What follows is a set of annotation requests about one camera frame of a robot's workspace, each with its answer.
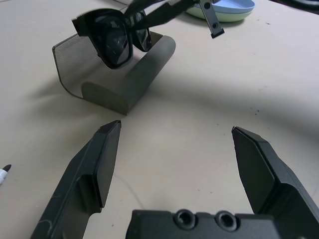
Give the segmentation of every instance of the sunglasses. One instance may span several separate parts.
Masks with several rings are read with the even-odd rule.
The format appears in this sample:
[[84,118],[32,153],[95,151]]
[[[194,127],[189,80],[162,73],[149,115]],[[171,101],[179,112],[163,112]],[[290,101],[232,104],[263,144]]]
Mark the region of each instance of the sunglasses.
[[97,9],[72,20],[79,36],[88,36],[98,56],[111,69],[118,69],[132,59],[133,45],[143,52],[152,46],[148,28],[134,29],[134,25],[145,18],[139,11],[124,16],[115,9]]

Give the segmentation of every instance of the screw hole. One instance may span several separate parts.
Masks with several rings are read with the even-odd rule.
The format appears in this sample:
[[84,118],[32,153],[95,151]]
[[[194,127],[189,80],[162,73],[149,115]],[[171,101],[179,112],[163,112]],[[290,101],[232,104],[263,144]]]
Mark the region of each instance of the screw hole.
[[225,226],[225,227],[232,227],[234,225],[234,220],[231,218],[231,216],[225,214],[225,215],[222,215],[220,217],[220,221],[222,222],[222,224]]
[[186,209],[179,210],[173,218],[176,225],[184,230],[193,229],[196,225],[196,216]]
[[239,222],[237,222],[235,216],[228,211],[221,211],[217,213],[215,220],[222,229],[228,232],[234,232],[239,226],[237,225]]
[[205,9],[209,9],[209,8],[210,8],[210,3],[209,3],[209,2],[206,2],[206,3],[204,4],[204,8],[205,8]]
[[178,221],[187,226],[191,222],[190,215],[188,213],[186,213],[186,212],[181,213],[181,214],[178,215]]

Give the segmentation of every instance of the eyeglass display stand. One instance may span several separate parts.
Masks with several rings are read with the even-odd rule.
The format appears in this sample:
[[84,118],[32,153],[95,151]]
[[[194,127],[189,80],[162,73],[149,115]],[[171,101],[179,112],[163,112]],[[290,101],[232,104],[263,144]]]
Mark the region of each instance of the eyeglass display stand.
[[88,37],[73,35],[53,47],[59,79],[71,95],[127,115],[175,51],[169,36],[151,32],[152,48],[134,48],[126,66],[112,70]]

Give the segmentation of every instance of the black marker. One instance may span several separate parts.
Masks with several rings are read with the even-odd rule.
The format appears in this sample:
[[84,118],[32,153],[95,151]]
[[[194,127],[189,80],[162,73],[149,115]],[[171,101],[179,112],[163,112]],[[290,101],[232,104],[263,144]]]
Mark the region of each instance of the black marker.
[[8,164],[3,169],[0,169],[0,185],[4,181],[5,177],[7,176],[9,170],[11,169],[11,164]]

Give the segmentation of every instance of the blue dish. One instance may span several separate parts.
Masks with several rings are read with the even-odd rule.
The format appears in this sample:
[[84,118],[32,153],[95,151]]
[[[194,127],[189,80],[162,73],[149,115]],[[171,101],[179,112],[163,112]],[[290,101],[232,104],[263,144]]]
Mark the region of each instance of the blue dish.
[[239,14],[251,12],[255,3],[252,0],[221,0],[212,4],[215,12]]

